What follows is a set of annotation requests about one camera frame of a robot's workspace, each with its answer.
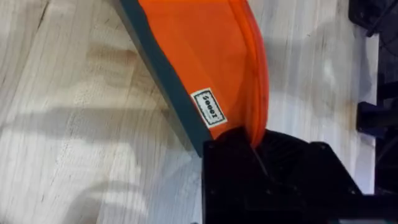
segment orange fabric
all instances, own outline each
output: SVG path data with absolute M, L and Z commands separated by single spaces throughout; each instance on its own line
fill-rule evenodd
M 268 79 L 264 44 L 246 0 L 139 0 L 160 48 L 189 94 L 210 88 L 227 122 L 253 147 L 264 135 Z

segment black holder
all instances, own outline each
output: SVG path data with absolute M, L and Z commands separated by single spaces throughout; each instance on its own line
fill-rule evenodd
M 363 195 L 329 145 L 273 131 L 256 150 L 243 128 L 205 143 L 202 181 L 204 224 L 398 218 L 398 197 Z

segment bag label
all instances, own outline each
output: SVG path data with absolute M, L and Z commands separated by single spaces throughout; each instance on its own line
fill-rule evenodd
M 212 128 L 227 122 L 226 117 L 224 116 L 224 113 L 218 105 L 210 88 L 196 91 L 191 94 L 191 97 L 196 103 L 207 128 Z

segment teal edge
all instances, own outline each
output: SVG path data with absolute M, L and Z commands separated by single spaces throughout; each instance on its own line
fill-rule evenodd
M 165 100 L 176 112 L 196 152 L 202 157 L 203 143 L 212 140 L 212 136 L 173 66 L 156 42 L 144 10 L 138 0 L 120 0 L 115 3 L 146 67 Z

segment wooden surface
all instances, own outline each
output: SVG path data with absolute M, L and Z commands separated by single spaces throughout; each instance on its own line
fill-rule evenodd
M 250 0 L 268 128 L 331 144 L 373 190 L 377 38 L 347 0 Z M 0 0 L 0 223 L 201 222 L 200 160 L 105 0 Z

